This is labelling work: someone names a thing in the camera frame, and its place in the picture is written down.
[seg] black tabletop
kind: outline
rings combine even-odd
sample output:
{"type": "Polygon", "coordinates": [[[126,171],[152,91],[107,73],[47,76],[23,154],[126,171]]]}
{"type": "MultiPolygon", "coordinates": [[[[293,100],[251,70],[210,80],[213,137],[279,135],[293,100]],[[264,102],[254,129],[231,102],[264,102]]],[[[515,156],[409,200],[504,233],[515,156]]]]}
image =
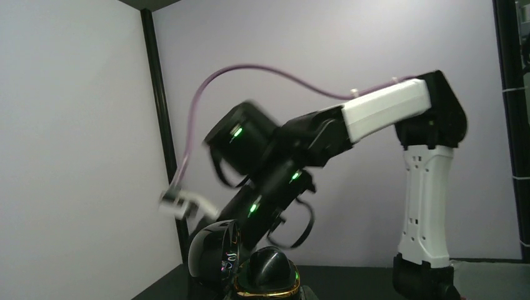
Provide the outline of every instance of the black tabletop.
{"type": "MultiPolygon", "coordinates": [[[[302,285],[309,286],[319,300],[404,300],[392,287],[392,269],[377,267],[298,266],[302,285]]],[[[188,278],[185,265],[148,287],[134,300],[221,300],[188,278]]]]}

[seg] green light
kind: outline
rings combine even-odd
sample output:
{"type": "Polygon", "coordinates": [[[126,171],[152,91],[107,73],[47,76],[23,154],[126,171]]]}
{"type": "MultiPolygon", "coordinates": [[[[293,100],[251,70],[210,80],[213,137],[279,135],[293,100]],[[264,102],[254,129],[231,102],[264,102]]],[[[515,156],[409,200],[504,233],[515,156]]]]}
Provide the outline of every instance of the green light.
{"type": "Polygon", "coordinates": [[[242,131],[243,131],[243,128],[241,128],[241,127],[239,129],[237,129],[236,132],[234,132],[234,138],[237,137],[238,135],[240,135],[242,131]]]}
{"type": "Polygon", "coordinates": [[[296,178],[300,177],[300,172],[296,172],[292,175],[291,180],[295,180],[296,178]]]}

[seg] black pole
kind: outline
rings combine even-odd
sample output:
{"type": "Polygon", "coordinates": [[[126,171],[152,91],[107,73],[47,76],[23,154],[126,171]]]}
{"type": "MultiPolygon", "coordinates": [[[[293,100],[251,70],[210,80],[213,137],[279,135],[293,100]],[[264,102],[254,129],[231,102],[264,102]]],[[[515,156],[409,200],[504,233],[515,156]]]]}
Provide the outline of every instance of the black pole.
{"type": "MultiPolygon", "coordinates": [[[[173,136],[171,135],[171,123],[169,121],[168,103],[166,102],[162,68],[160,67],[160,57],[158,56],[158,46],[156,44],[156,34],[154,32],[153,14],[148,9],[142,9],[140,13],[144,27],[144,37],[146,39],[149,69],[151,70],[152,90],[154,93],[154,102],[156,104],[156,113],[158,115],[158,126],[160,127],[160,136],[162,137],[164,159],[166,160],[167,180],[171,182],[171,179],[177,171],[177,158],[175,156],[173,136]]],[[[177,225],[177,233],[179,236],[182,262],[186,263],[188,261],[188,223],[185,219],[175,219],[175,223],[177,225]]]]}
{"type": "MultiPolygon", "coordinates": [[[[515,1],[507,0],[494,0],[493,6],[519,236],[522,243],[530,244],[530,180],[526,180],[530,177],[530,126],[522,75],[517,8],[515,1]]],[[[521,245],[521,252],[522,261],[530,263],[530,248],[521,245]]]]}

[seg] ceiling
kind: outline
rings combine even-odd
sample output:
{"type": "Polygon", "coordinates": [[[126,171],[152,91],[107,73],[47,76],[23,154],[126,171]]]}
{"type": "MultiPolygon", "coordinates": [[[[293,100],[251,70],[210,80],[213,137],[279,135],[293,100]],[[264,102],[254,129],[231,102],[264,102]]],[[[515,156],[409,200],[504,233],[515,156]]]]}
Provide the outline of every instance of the ceiling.
{"type": "Polygon", "coordinates": [[[168,5],[172,5],[180,0],[120,0],[121,2],[128,4],[136,9],[147,8],[150,11],[156,11],[157,9],[165,8],[168,5]]]}

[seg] white panel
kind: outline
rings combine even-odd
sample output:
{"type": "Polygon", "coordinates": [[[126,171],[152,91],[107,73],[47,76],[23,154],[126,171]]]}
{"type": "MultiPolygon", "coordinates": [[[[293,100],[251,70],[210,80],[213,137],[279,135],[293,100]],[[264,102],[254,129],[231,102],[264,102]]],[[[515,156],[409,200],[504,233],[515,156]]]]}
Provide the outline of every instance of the white panel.
{"type": "MultiPolygon", "coordinates": [[[[193,93],[234,63],[281,67],[347,94],[393,76],[444,71],[469,119],[454,152],[447,195],[452,257],[520,258],[508,135],[491,3],[476,1],[202,0],[155,13],[177,151],[182,154],[193,93]]],[[[234,195],[216,180],[201,141],[234,105],[257,99],[284,122],[337,104],[281,78],[236,71],[206,89],[185,178],[223,206],[234,195]]],[[[305,196],[317,214],[312,234],[290,257],[299,264],[388,266],[404,217],[406,172],[392,127],[315,170],[318,193],[305,196]]],[[[295,204],[275,232],[294,242],[308,214],[295,204]]]]}
{"type": "Polygon", "coordinates": [[[131,299],[179,263],[139,12],[2,2],[0,299],[131,299]]]}

